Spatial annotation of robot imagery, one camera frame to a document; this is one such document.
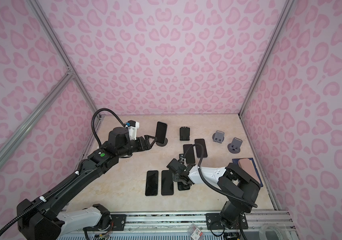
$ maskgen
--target clear tape roll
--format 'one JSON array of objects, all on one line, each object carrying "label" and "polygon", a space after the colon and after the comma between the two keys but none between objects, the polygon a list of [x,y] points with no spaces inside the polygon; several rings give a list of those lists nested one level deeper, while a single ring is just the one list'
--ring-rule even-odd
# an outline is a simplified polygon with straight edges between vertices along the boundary
[{"label": "clear tape roll", "polygon": [[288,240],[287,235],[283,231],[281,231],[280,228],[276,226],[275,224],[265,224],[260,228],[259,230],[260,240],[268,240],[267,235],[266,235],[267,230],[274,231],[279,240]]}]

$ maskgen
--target small plastic bag with label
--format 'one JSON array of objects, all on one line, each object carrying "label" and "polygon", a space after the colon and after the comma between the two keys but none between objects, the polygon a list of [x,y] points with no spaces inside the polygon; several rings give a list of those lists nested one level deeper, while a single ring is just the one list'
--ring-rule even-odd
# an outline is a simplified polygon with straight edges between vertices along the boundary
[{"label": "small plastic bag with label", "polygon": [[204,239],[204,233],[195,225],[191,224],[190,228],[188,229],[188,235],[193,240],[203,240]]}]

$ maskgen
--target pink panel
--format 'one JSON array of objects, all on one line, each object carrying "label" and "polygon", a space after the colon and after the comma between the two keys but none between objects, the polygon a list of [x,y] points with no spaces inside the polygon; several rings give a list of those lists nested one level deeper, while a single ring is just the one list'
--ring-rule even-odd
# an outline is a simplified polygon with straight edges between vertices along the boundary
[{"label": "pink panel", "polygon": [[301,239],[342,239],[342,0],[298,2],[245,123]]},{"label": "pink panel", "polygon": [[41,1],[99,108],[238,113],[284,0]]},{"label": "pink panel", "polygon": [[[0,171],[0,229],[16,206],[46,193],[76,168],[91,134],[92,113],[70,82]],[[23,237],[14,224],[3,238]]]},{"label": "pink panel", "polygon": [[64,70],[25,2],[0,1],[0,147]]}]

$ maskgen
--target zip tie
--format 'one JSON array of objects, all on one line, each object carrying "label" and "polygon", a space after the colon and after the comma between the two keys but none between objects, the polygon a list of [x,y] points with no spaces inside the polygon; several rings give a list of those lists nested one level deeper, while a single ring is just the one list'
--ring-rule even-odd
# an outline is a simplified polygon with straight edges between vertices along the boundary
[{"label": "zip tie", "polygon": [[47,202],[47,200],[43,196],[40,196],[39,199],[41,199],[43,202]]}]

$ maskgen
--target beige tabletop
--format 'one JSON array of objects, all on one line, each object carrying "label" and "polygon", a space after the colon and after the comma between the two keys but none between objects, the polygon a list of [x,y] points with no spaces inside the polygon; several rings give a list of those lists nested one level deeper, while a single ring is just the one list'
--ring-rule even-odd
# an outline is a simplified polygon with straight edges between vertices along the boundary
[{"label": "beige tabletop", "polygon": [[[137,136],[155,136],[157,122],[167,123],[168,144],[164,147],[154,145],[149,151],[135,152],[130,158],[119,159],[118,164],[70,201],[68,212],[88,208],[93,204],[102,204],[111,212],[221,210],[228,199],[205,184],[195,184],[190,190],[179,191],[177,183],[173,183],[174,194],[162,196],[159,181],[158,195],[145,196],[147,171],[158,170],[160,179],[161,171],[167,170],[168,163],[183,153],[183,145],[194,144],[198,138],[204,138],[207,146],[208,157],[203,159],[202,167],[226,167],[234,158],[254,157],[236,114],[122,116],[121,120],[139,122]],[[120,124],[113,116],[104,117],[98,131],[101,142],[107,141],[108,133],[118,126]],[[179,140],[179,128],[183,126],[191,129],[190,141]],[[222,144],[212,141],[216,130],[225,132]],[[238,154],[232,154],[227,149],[234,137],[243,140]],[[96,149],[97,142],[94,141],[90,152]],[[273,209],[265,187],[260,189],[256,204],[258,209]]]}]

